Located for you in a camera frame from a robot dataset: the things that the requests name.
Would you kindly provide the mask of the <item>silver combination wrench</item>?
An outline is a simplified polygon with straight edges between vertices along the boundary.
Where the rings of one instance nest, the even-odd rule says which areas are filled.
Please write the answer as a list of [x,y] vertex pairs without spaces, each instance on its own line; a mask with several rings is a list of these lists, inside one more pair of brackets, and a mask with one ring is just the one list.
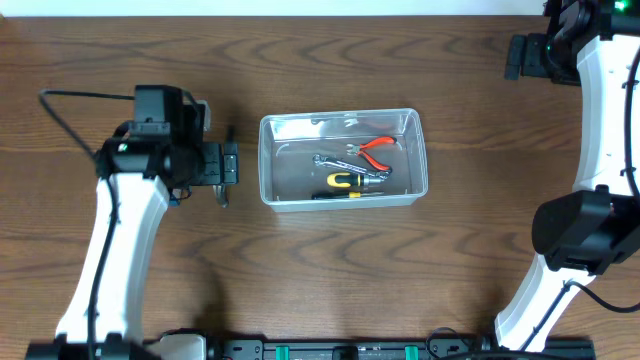
[[343,171],[347,171],[354,174],[367,175],[370,177],[376,177],[383,180],[388,179],[391,175],[390,171],[372,170],[369,168],[365,168],[362,166],[358,166],[352,163],[339,160],[334,157],[324,156],[320,154],[314,154],[312,156],[312,161],[316,166],[323,166],[323,167],[343,170]]

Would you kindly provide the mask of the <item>red handled pliers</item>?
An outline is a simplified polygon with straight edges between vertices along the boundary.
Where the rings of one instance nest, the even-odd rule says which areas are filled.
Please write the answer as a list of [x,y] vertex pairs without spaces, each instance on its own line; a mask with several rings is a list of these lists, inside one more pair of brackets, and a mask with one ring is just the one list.
[[380,162],[376,155],[381,150],[388,150],[395,146],[397,140],[392,136],[381,136],[377,137],[371,141],[360,144],[347,144],[346,151],[348,155],[359,156],[363,158],[369,165],[371,165],[375,170],[381,172],[391,172],[392,168],[390,165],[384,164]]

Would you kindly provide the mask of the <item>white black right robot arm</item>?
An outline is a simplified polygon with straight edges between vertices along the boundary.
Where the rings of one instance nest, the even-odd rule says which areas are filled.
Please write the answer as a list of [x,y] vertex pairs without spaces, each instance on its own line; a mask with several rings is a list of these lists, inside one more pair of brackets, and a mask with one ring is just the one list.
[[575,296],[639,249],[639,4],[549,1],[544,15],[546,32],[512,37],[505,76],[580,87],[580,158],[571,193],[537,209],[532,264],[494,320],[508,356],[543,354]]

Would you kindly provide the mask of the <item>stubby yellow black screwdriver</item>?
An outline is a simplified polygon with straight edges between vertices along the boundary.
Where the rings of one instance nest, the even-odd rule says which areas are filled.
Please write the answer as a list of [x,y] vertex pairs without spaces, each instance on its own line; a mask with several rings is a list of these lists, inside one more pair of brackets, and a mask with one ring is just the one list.
[[375,176],[354,174],[349,172],[336,172],[326,179],[327,184],[333,188],[356,188],[380,185],[384,179]]

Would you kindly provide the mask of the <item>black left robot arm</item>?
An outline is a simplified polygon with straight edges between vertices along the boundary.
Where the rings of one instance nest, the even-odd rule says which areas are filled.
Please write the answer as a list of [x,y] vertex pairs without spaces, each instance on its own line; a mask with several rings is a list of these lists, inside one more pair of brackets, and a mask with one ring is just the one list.
[[184,89],[138,85],[131,120],[94,150],[59,116],[45,89],[39,101],[95,165],[97,207],[88,252],[72,300],[50,343],[31,343],[29,359],[219,359],[199,330],[146,340],[142,313],[147,274],[166,211],[210,187],[221,207],[239,181],[234,143],[207,142],[211,111]]

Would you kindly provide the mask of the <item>small black red hammer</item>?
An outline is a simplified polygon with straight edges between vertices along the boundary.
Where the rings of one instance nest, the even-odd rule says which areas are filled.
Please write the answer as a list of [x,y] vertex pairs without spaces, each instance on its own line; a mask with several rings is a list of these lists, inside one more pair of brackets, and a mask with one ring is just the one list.
[[[230,125],[226,130],[224,143],[232,143],[235,136],[235,127]],[[221,208],[227,208],[229,206],[228,193],[224,185],[215,185],[213,187],[216,202]]]

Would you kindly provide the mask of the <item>slim black yellow screwdriver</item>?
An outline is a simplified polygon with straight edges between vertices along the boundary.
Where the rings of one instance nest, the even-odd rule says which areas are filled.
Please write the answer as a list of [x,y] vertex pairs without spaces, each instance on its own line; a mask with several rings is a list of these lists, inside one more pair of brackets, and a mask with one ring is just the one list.
[[382,191],[377,192],[356,192],[356,191],[327,191],[318,192],[311,195],[312,200],[334,200],[334,199],[356,199],[382,196]]

